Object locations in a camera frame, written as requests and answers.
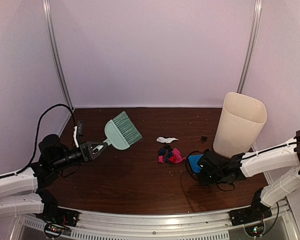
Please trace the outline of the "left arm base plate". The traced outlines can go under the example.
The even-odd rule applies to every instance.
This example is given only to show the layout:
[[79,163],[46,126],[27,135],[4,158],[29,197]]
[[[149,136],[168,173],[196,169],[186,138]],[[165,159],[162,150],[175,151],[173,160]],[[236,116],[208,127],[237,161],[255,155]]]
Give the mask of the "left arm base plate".
[[61,207],[51,207],[44,209],[42,213],[35,214],[35,216],[47,223],[62,227],[76,227],[79,212]]

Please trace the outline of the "blue plastic dustpan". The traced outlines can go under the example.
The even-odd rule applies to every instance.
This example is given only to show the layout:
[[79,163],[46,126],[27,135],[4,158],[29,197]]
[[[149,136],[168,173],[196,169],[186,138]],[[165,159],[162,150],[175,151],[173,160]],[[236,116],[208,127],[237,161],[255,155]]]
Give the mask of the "blue plastic dustpan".
[[198,165],[198,161],[202,157],[202,154],[190,155],[188,161],[190,163],[191,170],[194,174],[199,174],[201,172],[201,167]]

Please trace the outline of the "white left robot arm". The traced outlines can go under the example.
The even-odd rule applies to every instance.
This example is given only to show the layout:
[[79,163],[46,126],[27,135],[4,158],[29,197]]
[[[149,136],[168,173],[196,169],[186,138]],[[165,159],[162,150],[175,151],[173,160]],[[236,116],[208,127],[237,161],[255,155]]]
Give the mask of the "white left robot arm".
[[78,212],[59,207],[56,198],[46,189],[64,170],[80,167],[95,160],[111,142],[83,142],[69,149],[56,134],[46,136],[38,145],[40,157],[24,170],[0,175],[0,219],[24,214],[61,226],[74,227]]

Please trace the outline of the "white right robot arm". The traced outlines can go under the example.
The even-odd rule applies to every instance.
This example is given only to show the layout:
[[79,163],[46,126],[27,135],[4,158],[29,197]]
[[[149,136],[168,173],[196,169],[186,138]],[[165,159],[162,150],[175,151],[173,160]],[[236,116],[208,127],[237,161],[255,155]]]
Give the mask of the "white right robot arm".
[[300,130],[284,143],[261,151],[239,153],[229,161],[209,150],[203,153],[197,165],[200,167],[197,179],[203,186],[232,185],[263,172],[289,167],[275,182],[255,192],[246,216],[256,221],[276,202],[300,188]]

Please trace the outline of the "green hand brush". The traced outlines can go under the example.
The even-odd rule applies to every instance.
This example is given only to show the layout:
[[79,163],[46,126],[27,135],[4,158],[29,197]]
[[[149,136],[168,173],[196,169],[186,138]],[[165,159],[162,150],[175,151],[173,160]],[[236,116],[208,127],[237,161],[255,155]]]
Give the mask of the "green hand brush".
[[127,150],[143,138],[125,111],[106,123],[104,133],[106,139],[102,143],[120,151]]

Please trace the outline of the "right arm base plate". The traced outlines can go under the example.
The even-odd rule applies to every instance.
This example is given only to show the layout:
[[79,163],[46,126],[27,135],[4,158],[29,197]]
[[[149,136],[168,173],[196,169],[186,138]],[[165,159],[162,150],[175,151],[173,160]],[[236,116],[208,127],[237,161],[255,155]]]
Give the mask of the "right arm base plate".
[[239,226],[253,222],[259,222],[271,216],[271,209],[269,207],[264,206],[249,206],[231,210],[229,212],[229,217],[232,226]]

